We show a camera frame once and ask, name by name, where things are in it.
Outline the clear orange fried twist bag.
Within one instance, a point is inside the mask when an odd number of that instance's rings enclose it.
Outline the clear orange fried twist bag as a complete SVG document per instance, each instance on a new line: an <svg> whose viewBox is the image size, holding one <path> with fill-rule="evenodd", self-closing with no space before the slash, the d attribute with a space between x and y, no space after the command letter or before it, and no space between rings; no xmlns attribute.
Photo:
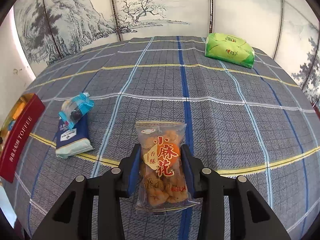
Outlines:
<svg viewBox="0 0 320 240"><path fill-rule="evenodd" d="M180 146L186 124L176 121L137 121L142 177L137 211L165 214L199 205L188 192Z"/></svg>

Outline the navy cracker packet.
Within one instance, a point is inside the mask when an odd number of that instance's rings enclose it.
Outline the navy cracker packet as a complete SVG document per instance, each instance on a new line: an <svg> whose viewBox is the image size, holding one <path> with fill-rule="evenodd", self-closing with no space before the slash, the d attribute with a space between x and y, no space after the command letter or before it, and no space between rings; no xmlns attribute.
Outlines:
<svg viewBox="0 0 320 240"><path fill-rule="evenodd" d="M87 114L72 129L69 129L61 118L59 119L55 150L57 157L67 159L68 157L93 149L89 139Z"/></svg>

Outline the grey plaid tablecloth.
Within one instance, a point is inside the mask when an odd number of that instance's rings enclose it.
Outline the grey plaid tablecloth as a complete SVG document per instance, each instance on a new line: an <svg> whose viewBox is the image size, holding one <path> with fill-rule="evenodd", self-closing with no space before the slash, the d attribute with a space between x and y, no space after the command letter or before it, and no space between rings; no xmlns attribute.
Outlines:
<svg viewBox="0 0 320 240"><path fill-rule="evenodd" d="M194 36L133 38L69 56L27 86L45 105L4 189L31 235L78 175L99 176L127 157L138 120L186 124L185 141L205 167L244 174L292 239L319 213L319 118L294 81L263 51L252 69L205 57ZM87 92L93 151L55 155L58 112Z"/></svg>

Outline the blue clear cookie wrapper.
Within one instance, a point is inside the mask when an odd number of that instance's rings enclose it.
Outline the blue clear cookie wrapper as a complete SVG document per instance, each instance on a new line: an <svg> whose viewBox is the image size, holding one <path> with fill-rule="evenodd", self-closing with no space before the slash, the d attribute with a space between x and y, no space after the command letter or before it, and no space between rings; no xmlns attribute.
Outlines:
<svg viewBox="0 0 320 240"><path fill-rule="evenodd" d="M60 119L66 124L68 129L73 127L94 107L94 101L89 98L88 93L66 100L59 111Z"/></svg>

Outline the red gold toffee tin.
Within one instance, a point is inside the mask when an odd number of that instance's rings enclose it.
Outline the red gold toffee tin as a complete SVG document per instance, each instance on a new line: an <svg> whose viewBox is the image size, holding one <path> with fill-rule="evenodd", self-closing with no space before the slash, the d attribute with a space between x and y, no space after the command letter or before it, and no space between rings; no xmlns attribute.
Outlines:
<svg viewBox="0 0 320 240"><path fill-rule="evenodd" d="M1 178L12 183L17 164L29 134L45 106L35 93L16 101L1 127Z"/></svg>

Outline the green tissue pack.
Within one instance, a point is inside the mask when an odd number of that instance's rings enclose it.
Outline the green tissue pack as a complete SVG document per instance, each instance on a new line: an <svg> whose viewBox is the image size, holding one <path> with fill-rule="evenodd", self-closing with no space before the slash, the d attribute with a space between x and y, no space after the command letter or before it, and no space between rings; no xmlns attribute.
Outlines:
<svg viewBox="0 0 320 240"><path fill-rule="evenodd" d="M206 38L204 55L252 69L254 49L242 38L222 33L210 33Z"/></svg>

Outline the painted folding screen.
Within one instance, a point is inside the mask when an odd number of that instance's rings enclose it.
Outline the painted folding screen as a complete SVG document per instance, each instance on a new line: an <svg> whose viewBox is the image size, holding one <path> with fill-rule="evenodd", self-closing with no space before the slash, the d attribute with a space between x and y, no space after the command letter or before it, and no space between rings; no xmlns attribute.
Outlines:
<svg viewBox="0 0 320 240"><path fill-rule="evenodd" d="M306 0L17 0L17 35L33 72L88 48L147 36L232 34L319 99L319 18Z"/></svg>

